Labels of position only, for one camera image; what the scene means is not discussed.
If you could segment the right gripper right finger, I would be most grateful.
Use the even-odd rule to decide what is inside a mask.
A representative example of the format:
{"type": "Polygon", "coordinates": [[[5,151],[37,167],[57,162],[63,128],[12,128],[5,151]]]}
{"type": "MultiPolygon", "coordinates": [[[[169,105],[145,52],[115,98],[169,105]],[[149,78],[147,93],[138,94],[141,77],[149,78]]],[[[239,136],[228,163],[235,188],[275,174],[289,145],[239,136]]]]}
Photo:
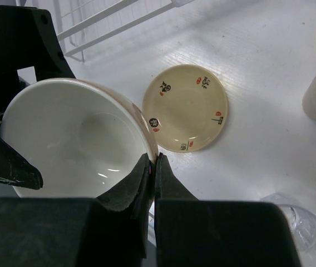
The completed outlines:
{"type": "Polygon", "coordinates": [[[155,171],[155,199],[198,200],[174,175],[169,159],[160,153],[155,171]]]}

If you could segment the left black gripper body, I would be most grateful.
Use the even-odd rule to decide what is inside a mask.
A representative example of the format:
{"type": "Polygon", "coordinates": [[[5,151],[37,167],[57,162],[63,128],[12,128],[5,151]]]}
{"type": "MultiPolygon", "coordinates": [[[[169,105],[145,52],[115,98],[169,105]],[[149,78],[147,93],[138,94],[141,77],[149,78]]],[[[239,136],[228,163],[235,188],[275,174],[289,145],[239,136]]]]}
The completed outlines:
{"type": "Polygon", "coordinates": [[[49,11],[0,5],[0,113],[22,90],[17,71],[28,67],[37,81],[74,77],[49,11]]]}

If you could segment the white floral bowl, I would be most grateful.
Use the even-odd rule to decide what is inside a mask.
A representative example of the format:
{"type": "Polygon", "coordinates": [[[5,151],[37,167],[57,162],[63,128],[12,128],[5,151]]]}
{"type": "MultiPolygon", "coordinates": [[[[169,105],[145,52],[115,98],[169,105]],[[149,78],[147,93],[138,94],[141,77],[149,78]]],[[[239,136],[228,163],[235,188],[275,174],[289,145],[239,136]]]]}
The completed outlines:
{"type": "Polygon", "coordinates": [[[120,93],[73,78],[36,82],[8,105],[1,138],[39,170],[20,197],[97,197],[158,148],[140,109],[120,93]]]}

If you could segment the clear glass tumbler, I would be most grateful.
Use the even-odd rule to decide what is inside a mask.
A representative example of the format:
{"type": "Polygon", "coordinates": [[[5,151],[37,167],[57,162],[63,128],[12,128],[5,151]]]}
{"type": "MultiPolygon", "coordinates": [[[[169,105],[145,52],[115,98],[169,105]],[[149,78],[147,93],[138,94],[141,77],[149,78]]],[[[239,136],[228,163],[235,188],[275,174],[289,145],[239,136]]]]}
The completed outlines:
{"type": "Polygon", "coordinates": [[[281,193],[262,199],[277,205],[286,217],[302,266],[316,266],[316,215],[281,193]]]}

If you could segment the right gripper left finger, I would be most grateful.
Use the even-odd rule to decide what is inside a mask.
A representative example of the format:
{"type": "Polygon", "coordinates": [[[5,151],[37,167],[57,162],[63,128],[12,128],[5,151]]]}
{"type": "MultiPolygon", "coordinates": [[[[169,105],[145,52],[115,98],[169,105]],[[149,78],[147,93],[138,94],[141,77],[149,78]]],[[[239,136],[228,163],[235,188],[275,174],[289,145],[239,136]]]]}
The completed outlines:
{"type": "Polygon", "coordinates": [[[148,155],[141,155],[126,177],[96,199],[110,211],[128,210],[132,219],[148,217],[151,205],[151,161],[148,155]]]}

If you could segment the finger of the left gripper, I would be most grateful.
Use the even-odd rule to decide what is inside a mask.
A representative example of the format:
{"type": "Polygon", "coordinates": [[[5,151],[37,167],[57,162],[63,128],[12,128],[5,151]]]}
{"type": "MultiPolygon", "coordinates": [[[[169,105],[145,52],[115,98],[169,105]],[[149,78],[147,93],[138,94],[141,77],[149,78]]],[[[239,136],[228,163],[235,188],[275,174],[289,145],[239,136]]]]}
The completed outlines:
{"type": "Polygon", "coordinates": [[[43,178],[39,170],[0,138],[0,184],[39,190],[43,178]]]}

